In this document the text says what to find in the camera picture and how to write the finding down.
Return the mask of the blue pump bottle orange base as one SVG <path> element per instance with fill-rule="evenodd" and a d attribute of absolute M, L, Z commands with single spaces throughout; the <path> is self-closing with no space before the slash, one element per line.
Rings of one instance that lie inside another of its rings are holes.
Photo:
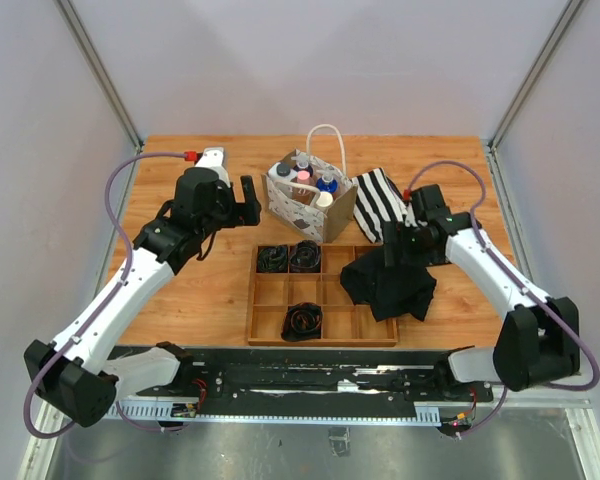
<path fill-rule="evenodd" d="M 339 195 L 339 183 L 333 173 L 327 170 L 320 170 L 316 180 L 316 188 L 322 192 L 327 192 L 336 198 Z"/>

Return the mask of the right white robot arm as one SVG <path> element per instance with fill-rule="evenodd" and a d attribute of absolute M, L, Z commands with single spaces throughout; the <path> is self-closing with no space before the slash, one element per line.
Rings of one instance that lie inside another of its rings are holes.
<path fill-rule="evenodd" d="M 435 392 L 454 400 L 469 382 L 478 381 L 518 392 L 576 374 L 579 312 L 574 302 L 554 298 L 528 280 L 493 245 L 472 213 L 450 210 L 438 185 L 416 189 L 410 200 L 415 225 L 382 224 L 386 265 L 454 264 L 502 320 L 494 346 L 464 347 L 445 355 L 443 368 L 432 377 Z"/>

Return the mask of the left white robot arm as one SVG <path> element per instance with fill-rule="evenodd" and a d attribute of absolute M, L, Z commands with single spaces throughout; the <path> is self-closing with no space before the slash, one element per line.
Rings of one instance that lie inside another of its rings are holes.
<path fill-rule="evenodd" d="M 177 180 L 174 197 L 127 244 L 118 272 L 92 303 L 53 341 L 33 341 L 24 353 L 33 392 L 81 427 L 99 422 L 111 406 L 152 387 L 187 393 L 194 383 L 193 356 L 170 343 L 133 356 L 109 355 L 144 305 L 195 259 L 204 260 L 222 229 L 256 226 L 261 206 L 250 176 L 244 199 L 220 167 L 192 167 Z"/>

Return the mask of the black white striped cloth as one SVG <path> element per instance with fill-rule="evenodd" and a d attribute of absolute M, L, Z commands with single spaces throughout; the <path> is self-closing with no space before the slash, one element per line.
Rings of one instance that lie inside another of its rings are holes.
<path fill-rule="evenodd" d="M 383 242 L 382 226 L 387 222 L 416 225 L 411 206 L 382 168 L 360 174 L 352 183 L 357 187 L 353 216 L 372 244 Z"/>

